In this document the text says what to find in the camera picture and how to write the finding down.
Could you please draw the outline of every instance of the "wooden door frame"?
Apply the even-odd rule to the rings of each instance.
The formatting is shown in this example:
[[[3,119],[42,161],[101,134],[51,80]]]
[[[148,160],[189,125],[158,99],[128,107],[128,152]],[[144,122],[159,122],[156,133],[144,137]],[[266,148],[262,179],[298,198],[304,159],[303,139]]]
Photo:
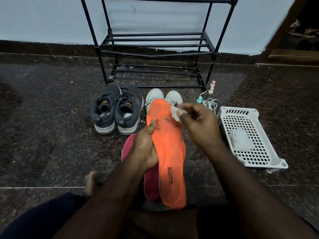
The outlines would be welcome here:
[[[266,61],[273,49],[277,46],[281,38],[288,31],[290,25],[294,22],[295,18],[301,12],[301,10],[305,7],[309,0],[295,0],[291,5],[288,14],[280,27],[278,28],[275,35],[272,37],[268,45],[266,46],[266,50],[262,52],[260,55],[261,61]]]

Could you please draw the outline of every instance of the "pink insole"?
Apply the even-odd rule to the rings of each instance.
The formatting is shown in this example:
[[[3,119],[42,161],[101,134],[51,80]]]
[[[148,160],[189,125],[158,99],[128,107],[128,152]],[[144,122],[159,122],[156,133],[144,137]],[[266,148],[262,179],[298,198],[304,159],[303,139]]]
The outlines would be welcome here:
[[[126,140],[122,149],[122,161],[129,155],[135,134],[132,134]],[[159,189],[159,164],[148,169],[144,177],[144,194],[147,199],[155,200],[160,196]]]

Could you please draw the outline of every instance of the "white cotton pad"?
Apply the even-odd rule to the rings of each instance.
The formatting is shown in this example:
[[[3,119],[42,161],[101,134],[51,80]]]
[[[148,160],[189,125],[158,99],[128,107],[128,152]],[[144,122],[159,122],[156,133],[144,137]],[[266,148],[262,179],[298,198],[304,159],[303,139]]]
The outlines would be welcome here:
[[[177,116],[177,111],[181,110],[179,108],[177,108],[176,106],[171,106],[171,113],[172,113],[172,117],[174,118],[174,120],[176,121],[180,121],[179,117]]]
[[[249,151],[254,148],[253,141],[248,137],[245,130],[234,128],[229,133],[229,138],[235,151]]]

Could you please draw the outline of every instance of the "wall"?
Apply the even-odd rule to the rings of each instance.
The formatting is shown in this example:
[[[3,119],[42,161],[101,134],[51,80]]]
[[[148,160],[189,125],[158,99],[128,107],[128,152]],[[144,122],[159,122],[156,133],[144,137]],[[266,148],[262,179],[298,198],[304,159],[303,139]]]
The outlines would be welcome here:
[[[220,52],[260,54],[293,2],[239,0]],[[101,43],[107,34],[101,0],[86,3]],[[200,32],[208,5],[106,0],[113,33]],[[214,45],[229,8],[228,4],[213,4],[206,31]],[[80,0],[0,0],[0,40],[93,44]]]

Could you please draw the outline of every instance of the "forearm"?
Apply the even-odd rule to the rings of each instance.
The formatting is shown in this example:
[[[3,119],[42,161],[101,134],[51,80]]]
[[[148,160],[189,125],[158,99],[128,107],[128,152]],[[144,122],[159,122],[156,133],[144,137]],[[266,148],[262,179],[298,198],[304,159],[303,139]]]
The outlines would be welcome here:
[[[287,205],[273,195],[225,145],[204,148],[221,185],[250,238],[316,238]]]
[[[54,238],[116,238],[145,172],[129,155]]]

